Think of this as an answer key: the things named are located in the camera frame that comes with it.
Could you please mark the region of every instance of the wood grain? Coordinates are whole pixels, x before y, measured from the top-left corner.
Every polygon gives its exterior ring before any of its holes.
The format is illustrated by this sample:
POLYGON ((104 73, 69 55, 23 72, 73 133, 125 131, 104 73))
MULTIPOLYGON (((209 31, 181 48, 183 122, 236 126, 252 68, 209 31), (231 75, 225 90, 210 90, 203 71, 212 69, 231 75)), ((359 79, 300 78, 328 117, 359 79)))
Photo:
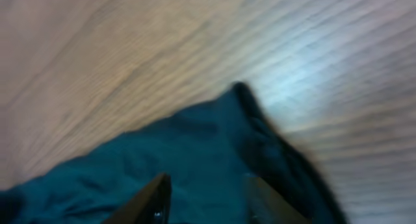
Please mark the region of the wood grain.
POLYGON ((416 220, 416 0, 0 0, 1 185, 247 81, 352 223, 416 220))

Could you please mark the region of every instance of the brown wood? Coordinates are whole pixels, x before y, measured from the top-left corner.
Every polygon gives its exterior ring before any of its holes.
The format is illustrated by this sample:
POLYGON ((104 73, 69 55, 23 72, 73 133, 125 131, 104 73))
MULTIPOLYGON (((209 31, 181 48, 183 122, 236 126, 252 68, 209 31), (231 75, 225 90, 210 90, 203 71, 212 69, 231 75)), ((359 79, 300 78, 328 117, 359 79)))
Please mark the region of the brown wood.
POLYGON ((352 223, 416 220, 416 0, 0 0, 2 178, 247 81, 352 223))

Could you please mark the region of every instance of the teal fabric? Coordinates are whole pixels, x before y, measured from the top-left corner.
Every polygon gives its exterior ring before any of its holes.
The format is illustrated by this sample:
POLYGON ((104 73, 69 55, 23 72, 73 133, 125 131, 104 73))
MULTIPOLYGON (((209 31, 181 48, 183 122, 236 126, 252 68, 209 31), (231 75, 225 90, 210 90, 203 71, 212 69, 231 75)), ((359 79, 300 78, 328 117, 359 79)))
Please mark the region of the teal fabric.
POLYGON ((0 193, 2 221, 100 223, 160 172, 170 223, 245 223, 245 176, 263 177, 312 223, 345 223, 304 158, 268 127, 248 87, 127 132, 0 193))

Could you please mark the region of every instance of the wooden floor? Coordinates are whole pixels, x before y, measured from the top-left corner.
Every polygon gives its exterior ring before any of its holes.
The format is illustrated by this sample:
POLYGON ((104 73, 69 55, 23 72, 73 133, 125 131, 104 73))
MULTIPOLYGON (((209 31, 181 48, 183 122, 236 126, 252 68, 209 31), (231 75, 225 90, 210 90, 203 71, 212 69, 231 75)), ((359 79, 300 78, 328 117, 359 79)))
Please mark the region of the wooden floor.
POLYGON ((416 0, 0 0, 7 188, 247 81, 352 223, 416 222, 416 0))

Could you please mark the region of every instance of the cloth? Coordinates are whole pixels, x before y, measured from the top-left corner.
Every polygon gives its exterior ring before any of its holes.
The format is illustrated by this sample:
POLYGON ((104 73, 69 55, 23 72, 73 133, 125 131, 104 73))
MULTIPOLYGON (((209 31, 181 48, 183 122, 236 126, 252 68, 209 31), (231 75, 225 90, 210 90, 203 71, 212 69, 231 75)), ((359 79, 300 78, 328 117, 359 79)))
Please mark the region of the cloth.
POLYGON ((172 178, 170 223, 245 223, 247 175, 262 177, 312 223, 346 223, 317 173, 267 125, 243 83, 1 192, 1 218, 100 223, 160 172, 172 178))

